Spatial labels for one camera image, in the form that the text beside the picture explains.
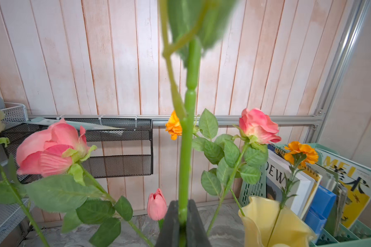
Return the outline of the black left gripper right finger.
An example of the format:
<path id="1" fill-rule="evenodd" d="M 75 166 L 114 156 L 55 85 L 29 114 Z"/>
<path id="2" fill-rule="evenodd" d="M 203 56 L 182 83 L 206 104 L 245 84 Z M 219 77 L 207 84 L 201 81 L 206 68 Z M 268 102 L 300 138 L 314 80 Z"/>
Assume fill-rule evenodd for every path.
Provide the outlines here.
<path id="1" fill-rule="evenodd" d="M 187 247 L 212 247 L 194 200 L 188 201 Z"/>

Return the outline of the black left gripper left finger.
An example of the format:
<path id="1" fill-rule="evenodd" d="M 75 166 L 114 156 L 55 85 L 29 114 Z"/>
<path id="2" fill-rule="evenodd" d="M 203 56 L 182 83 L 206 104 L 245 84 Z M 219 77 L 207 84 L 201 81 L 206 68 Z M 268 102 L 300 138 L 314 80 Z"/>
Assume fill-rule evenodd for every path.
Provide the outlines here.
<path id="1" fill-rule="evenodd" d="M 171 201 L 155 247 L 178 247 L 179 236 L 178 201 Z"/>

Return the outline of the orange marigold flower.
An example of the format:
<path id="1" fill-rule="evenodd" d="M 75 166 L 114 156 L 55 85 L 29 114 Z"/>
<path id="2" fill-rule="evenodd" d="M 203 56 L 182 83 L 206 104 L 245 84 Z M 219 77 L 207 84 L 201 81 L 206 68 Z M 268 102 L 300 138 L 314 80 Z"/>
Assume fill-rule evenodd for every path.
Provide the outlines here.
<path id="1" fill-rule="evenodd" d="M 283 155 L 269 151 L 266 165 L 266 198 L 278 201 L 280 209 L 289 208 L 303 220 L 317 190 L 317 182 L 308 174 L 306 163 L 315 163 L 316 151 L 309 145 L 292 142 Z"/>

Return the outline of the large pink rose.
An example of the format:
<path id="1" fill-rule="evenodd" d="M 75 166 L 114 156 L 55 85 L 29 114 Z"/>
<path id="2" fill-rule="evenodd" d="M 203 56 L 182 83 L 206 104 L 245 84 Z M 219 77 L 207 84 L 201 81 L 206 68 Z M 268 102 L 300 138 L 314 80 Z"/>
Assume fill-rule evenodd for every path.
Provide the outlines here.
<path id="1" fill-rule="evenodd" d="M 97 225 L 89 240 L 94 247 L 110 246 L 121 234 L 123 221 L 152 247 L 131 221 L 130 202 L 124 196 L 114 199 L 83 167 L 96 149 L 88 145 L 84 127 L 76 129 L 64 119 L 31 134 L 16 151 L 17 173 L 42 178 L 26 184 L 26 194 L 42 210 L 65 215 L 63 233 L 82 224 Z"/>

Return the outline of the small pink rose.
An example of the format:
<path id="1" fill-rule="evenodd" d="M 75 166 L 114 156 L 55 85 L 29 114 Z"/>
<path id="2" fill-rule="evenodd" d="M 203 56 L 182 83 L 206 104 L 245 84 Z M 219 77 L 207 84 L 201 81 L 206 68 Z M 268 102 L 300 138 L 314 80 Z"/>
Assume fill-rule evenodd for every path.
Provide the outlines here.
<path id="1" fill-rule="evenodd" d="M 200 76 L 203 52 L 223 38 L 237 1 L 159 1 L 163 51 L 170 80 L 173 107 L 182 127 L 180 172 L 178 187 L 178 223 L 175 233 L 178 246 L 186 247 L 192 232 L 189 230 L 189 176 L 196 89 Z M 181 96 L 174 77 L 171 56 L 179 54 L 186 68 L 186 92 Z"/>

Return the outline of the yellow orange rose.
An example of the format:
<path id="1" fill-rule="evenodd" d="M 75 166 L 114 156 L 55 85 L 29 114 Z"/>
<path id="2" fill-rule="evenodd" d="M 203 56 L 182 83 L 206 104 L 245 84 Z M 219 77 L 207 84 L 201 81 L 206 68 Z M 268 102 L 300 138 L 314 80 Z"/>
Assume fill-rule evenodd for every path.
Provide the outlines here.
<path id="1" fill-rule="evenodd" d="M 171 135 L 171 140 L 175 141 L 179 136 L 182 136 L 181 123 L 175 111 L 172 112 L 165 127 L 166 132 Z"/>

